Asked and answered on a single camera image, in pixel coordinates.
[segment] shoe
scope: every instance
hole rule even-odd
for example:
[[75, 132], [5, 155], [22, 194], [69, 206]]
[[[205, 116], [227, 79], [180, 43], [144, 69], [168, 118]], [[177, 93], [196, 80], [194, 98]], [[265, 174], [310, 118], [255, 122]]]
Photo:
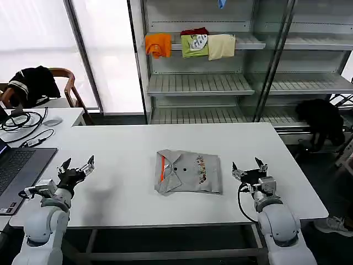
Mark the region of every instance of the shoe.
[[314, 226], [322, 233], [339, 233], [346, 237], [352, 237], [353, 231], [344, 227], [344, 218], [328, 217], [314, 221]]

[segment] folded shirt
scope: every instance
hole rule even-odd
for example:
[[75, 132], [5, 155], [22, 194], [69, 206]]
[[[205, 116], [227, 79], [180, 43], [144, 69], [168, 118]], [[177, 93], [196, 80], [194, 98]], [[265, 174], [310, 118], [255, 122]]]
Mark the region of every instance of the folded shirt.
[[181, 51], [183, 58], [208, 55], [207, 35], [181, 36]]
[[154, 188], [162, 195], [172, 192], [222, 194], [220, 159], [216, 155], [158, 151], [155, 178]]
[[170, 34], [154, 34], [146, 36], [146, 54], [154, 58], [170, 57], [172, 50], [172, 36]]
[[236, 37], [228, 34], [208, 36], [208, 60], [233, 57], [236, 49]]
[[183, 36], [183, 35], [209, 35], [209, 32], [208, 30], [203, 27], [203, 28], [199, 28], [199, 29], [188, 29], [188, 30], [183, 30], [181, 33], [180, 33], [180, 36]]

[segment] black jacket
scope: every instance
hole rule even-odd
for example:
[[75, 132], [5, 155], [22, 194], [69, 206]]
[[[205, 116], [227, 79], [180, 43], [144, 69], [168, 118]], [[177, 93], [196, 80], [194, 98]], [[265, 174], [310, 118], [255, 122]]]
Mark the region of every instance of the black jacket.
[[61, 97], [52, 73], [43, 66], [17, 72], [8, 83], [8, 88], [15, 91], [15, 97], [10, 98], [13, 107], [17, 107], [20, 101], [23, 108], [33, 108], [49, 101], [49, 98]]

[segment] gray folded shirt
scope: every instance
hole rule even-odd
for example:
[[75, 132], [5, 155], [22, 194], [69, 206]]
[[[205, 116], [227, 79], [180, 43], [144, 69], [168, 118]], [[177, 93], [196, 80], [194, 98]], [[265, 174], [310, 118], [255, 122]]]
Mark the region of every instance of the gray folded shirt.
[[172, 192], [222, 194], [220, 159], [203, 153], [158, 151], [154, 188], [165, 195]]

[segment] computer mouse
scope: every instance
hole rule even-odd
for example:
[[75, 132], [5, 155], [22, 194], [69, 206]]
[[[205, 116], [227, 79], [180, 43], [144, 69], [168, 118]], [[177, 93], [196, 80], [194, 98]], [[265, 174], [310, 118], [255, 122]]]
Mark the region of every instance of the computer mouse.
[[48, 127], [53, 127], [55, 125], [58, 125], [62, 123], [62, 119], [60, 117], [54, 117], [50, 120], [46, 120], [45, 122], [43, 122], [43, 125], [48, 126]]

